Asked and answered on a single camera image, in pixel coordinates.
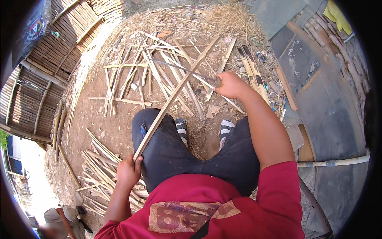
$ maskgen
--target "person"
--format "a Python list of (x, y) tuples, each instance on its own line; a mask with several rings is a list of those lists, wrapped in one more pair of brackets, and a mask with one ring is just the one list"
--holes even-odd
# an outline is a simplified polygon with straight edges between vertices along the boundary
[(92, 230), (79, 219), (80, 215), (86, 214), (83, 206), (72, 208), (64, 205), (62, 208), (51, 208), (44, 213), (46, 224), (37, 229), (41, 239), (86, 239), (85, 230), (93, 233)]
[[(215, 91), (243, 103), (247, 117), (223, 120), (220, 151), (209, 160), (188, 152), (183, 119), (166, 114), (144, 149), (117, 169), (105, 225), (95, 239), (304, 238), (299, 178), (288, 134), (263, 98), (233, 72)], [(158, 109), (132, 120), (136, 151)], [(131, 215), (129, 195), (142, 176), (149, 197)], [(249, 198), (258, 186), (256, 201)]]

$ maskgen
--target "bamboo wall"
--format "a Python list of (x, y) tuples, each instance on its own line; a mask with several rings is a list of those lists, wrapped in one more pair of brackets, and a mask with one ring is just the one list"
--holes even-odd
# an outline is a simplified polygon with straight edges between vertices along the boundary
[[(3, 130), (38, 143), (52, 142), (50, 135), (55, 112), (69, 83), (68, 79), (81, 55), (94, 40), (102, 24), (101, 17), (111, 16), (113, 11), (120, 9), (121, 4), (119, 0), (90, 2), (94, 10), (86, 0), (52, 0), (52, 30), (58, 32), (60, 37), (47, 35), (25, 58), (26, 63), (36, 67), (40, 74), (20, 64), (8, 78), (0, 95), (0, 123)], [(49, 81), (53, 84), (42, 100)], [(34, 133), (41, 102), (42, 109)]]

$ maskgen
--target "green plant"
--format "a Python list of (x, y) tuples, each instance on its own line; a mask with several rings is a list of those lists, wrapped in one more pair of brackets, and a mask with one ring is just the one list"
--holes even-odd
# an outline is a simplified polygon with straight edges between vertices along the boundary
[(0, 147), (5, 148), (8, 144), (6, 138), (9, 136), (4, 130), (0, 130)]

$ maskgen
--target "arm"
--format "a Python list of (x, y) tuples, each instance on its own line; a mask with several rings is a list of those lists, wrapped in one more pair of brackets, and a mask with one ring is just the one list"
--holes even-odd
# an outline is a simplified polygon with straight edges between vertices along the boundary
[(261, 170), (277, 163), (295, 161), (287, 131), (263, 98), (234, 72), (216, 76), (222, 79), (222, 86), (215, 91), (240, 100), (247, 111), (252, 144)]
[(130, 192), (141, 178), (141, 164), (143, 160), (143, 157), (139, 156), (134, 163), (133, 157), (134, 154), (130, 154), (118, 165), (117, 185), (107, 206), (104, 225), (109, 221), (120, 223), (131, 217)]
[(55, 210), (56, 210), (56, 212), (57, 212), (58, 214), (60, 214), (60, 217), (61, 217), (61, 219), (62, 219), (62, 222), (63, 222), (64, 225), (68, 228), (68, 230), (69, 230), (68, 236), (70, 236), (72, 239), (76, 239), (76, 235), (75, 235), (74, 232), (71, 230), (70, 223), (69, 223), (68, 219), (65, 217), (64, 210), (62, 210), (62, 208), (56, 208)]

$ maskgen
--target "yellow cloth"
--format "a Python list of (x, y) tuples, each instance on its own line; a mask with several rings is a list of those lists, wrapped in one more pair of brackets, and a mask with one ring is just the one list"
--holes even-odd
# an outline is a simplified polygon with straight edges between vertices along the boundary
[(345, 16), (342, 14), (341, 10), (333, 2), (333, 0), (329, 0), (328, 5), (324, 11), (324, 15), (337, 24), (339, 31), (343, 29), (348, 35), (353, 32)]

